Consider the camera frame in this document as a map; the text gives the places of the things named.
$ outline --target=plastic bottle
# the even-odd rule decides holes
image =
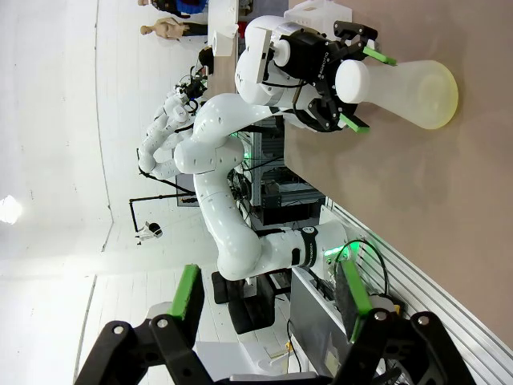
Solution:
[[[335,87],[345,103],[374,103],[425,129],[446,125],[458,106],[453,75],[433,60],[395,67],[345,60],[337,70]]]

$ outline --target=bolt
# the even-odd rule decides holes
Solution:
[[[157,322],[157,326],[160,328],[160,329],[163,329],[164,327],[166,327],[168,325],[168,320],[167,319],[160,319],[158,322]]]
[[[426,317],[425,315],[422,315],[418,318],[417,322],[419,325],[425,326],[428,323],[430,323],[430,319],[428,317]]]
[[[376,319],[377,321],[385,321],[386,320],[386,313],[384,311],[378,311],[374,315],[374,319]]]

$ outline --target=translucent bottle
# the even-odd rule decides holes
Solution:
[[[370,102],[426,129],[446,125],[458,106],[454,76],[433,60],[366,66],[345,60],[335,79],[344,103]]]

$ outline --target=white container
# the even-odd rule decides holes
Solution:
[[[333,24],[336,21],[352,21],[353,11],[331,0],[307,0],[287,10],[284,17],[290,22],[325,33],[329,40],[334,40]]]
[[[454,76],[433,60],[366,66],[345,60],[335,87],[344,103],[370,102],[425,129],[446,125],[458,106]]]

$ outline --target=red object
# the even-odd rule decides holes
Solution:
[[[243,39],[244,38],[244,33],[246,31],[246,27],[248,26],[248,22],[238,22],[237,24],[239,25],[240,37]]]

